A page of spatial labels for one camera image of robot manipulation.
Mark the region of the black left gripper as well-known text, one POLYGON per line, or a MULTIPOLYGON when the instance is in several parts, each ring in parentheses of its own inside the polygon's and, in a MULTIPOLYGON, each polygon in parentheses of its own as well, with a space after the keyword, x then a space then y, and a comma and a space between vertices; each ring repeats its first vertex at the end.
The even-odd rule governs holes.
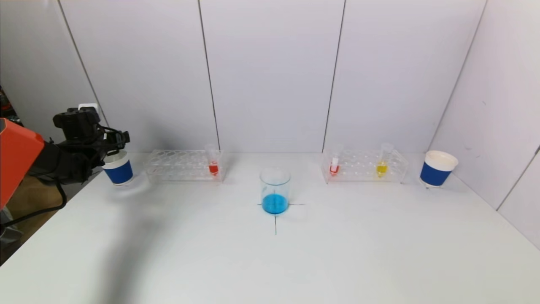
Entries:
POLYGON ((107 156, 117 155, 120 150, 120 144, 130 142, 128 131, 99 131, 98 132, 98 148, 108 150, 107 156))

